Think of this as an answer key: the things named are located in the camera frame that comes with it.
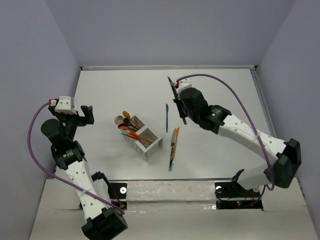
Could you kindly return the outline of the beige spoon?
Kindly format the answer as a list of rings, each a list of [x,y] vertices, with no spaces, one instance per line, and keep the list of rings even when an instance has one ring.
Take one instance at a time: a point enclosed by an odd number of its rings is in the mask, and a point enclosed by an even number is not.
[[[124,117],[122,115],[118,115],[114,119],[115,124],[118,126],[124,123]]]

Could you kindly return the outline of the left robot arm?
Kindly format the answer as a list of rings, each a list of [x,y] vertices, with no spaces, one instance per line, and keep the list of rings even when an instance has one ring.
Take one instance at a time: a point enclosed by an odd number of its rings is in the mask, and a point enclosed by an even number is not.
[[[104,173],[90,173],[85,152],[74,139],[78,127],[94,123],[92,106],[81,106],[83,116],[70,107],[48,107],[55,117],[46,120],[41,132],[51,142],[57,167],[64,171],[68,183],[75,186],[85,224],[81,230],[89,240],[112,240],[128,228],[123,211],[111,202],[111,185]]]

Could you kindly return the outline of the orange knife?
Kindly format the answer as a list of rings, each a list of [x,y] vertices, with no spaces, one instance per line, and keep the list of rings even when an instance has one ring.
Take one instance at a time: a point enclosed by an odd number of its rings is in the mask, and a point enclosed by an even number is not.
[[[178,127],[178,128],[176,129],[175,143],[174,143],[174,149],[173,149],[173,160],[175,159],[175,155],[176,155],[176,149],[177,149],[177,144],[178,144],[179,132],[180,132],[180,127]]]
[[[139,136],[140,138],[142,138],[142,139],[148,139],[148,138],[146,138],[146,137],[143,137],[143,136],[141,136],[141,135],[138,135],[138,134],[136,134],[135,132],[128,132],[127,134],[129,134],[129,135],[133,135],[133,136]]]

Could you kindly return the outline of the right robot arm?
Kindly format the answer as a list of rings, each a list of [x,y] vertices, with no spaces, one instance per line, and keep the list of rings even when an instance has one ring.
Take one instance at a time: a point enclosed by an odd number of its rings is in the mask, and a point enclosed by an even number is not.
[[[187,75],[176,81],[168,81],[179,117],[184,122],[189,118],[200,128],[235,141],[265,160],[258,167],[240,169],[232,177],[231,192],[235,196],[242,196],[260,186],[269,190],[274,187],[289,188],[302,163],[300,143],[293,138],[288,141],[275,138],[257,130],[251,117],[248,116],[249,123],[245,123],[230,110],[208,104],[189,78]]]

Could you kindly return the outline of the red-orange knife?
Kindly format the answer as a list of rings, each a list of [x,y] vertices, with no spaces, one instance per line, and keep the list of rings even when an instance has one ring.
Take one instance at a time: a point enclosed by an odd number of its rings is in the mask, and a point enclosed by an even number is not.
[[[153,142],[148,140],[148,139],[142,139],[141,137],[139,136],[135,136],[135,135],[129,135],[129,134],[125,134],[125,133],[121,133],[121,135],[123,136],[126,136],[126,137],[129,137],[129,138],[132,138],[132,139],[135,139],[137,141],[140,141],[140,142],[143,142],[143,143],[147,143],[147,144],[152,144]]]

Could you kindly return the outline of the red-orange spoon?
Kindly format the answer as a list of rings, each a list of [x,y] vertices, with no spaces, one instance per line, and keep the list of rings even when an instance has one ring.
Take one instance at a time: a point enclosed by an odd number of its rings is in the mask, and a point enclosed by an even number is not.
[[[120,124],[117,128],[122,129],[122,130],[128,130],[132,133],[136,132],[136,130],[134,128],[132,128],[131,126],[126,126],[126,125],[122,125],[122,124]]]

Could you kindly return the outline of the yellow-orange spoon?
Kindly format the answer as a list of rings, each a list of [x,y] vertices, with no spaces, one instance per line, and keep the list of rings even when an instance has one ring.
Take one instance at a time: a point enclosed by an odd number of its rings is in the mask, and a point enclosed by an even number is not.
[[[131,115],[127,112],[127,111],[123,111],[122,112],[122,115],[127,118],[127,119],[130,119],[131,118]]]

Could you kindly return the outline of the teal patterned handle knife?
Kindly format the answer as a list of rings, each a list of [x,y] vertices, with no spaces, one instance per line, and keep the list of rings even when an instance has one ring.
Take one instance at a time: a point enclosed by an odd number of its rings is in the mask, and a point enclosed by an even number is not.
[[[168,170],[171,172],[172,171],[172,166],[173,166],[173,160],[174,160],[174,149],[175,149],[175,142],[176,142],[176,132],[177,129],[175,128],[172,132],[171,135],[171,142],[170,142],[170,159],[169,159],[169,167]]]

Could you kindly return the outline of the blue knife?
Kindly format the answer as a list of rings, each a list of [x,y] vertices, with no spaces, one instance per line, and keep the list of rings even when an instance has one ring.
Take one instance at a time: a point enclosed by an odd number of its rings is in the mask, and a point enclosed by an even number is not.
[[[168,133],[169,130],[169,105],[165,104],[165,131]]]

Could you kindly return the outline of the dark blue spoon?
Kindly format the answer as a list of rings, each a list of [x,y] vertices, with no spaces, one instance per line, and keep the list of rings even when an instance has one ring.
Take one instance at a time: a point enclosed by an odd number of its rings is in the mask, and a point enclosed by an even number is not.
[[[119,124],[119,125],[117,126],[117,128],[118,128],[118,129],[123,129],[123,130],[127,129],[127,130],[132,131],[132,132],[138,131],[137,128],[135,128],[135,127],[132,126],[132,125],[128,125],[128,124],[126,124],[126,123],[121,123],[121,124]]]

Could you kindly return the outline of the brown spoon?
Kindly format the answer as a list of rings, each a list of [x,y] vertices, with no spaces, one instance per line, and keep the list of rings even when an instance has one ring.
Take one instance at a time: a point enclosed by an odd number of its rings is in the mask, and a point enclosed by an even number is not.
[[[123,122],[127,125],[127,126],[130,126],[130,127],[133,127],[135,128],[136,130],[139,130],[139,127],[129,118],[124,118],[123,119]]]

